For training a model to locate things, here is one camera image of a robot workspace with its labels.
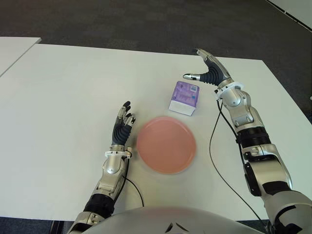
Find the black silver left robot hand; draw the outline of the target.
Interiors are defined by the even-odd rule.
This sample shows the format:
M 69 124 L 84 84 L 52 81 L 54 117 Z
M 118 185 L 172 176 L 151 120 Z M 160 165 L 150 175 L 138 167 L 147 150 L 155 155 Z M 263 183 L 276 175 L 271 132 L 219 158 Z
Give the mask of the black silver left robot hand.
M 125 146 L 136 121 L 135 115 L 129 112 L 130 109 L 130 101 L 125 102 L 120 108 L 112 132 L 112 145 Z

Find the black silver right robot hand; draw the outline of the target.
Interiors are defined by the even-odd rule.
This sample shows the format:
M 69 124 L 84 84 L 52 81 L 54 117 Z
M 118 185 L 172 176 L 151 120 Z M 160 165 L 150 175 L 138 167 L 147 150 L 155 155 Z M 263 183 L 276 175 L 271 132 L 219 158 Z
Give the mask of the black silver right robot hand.
M 231 78 L 227 69 L 215 56 L 200 48 L 196 48 L 193 51 L 203 59 L 208 71 L 203 74 L 184 74 L 184 79 L 197 80 L 218 86 L 221 82 Z

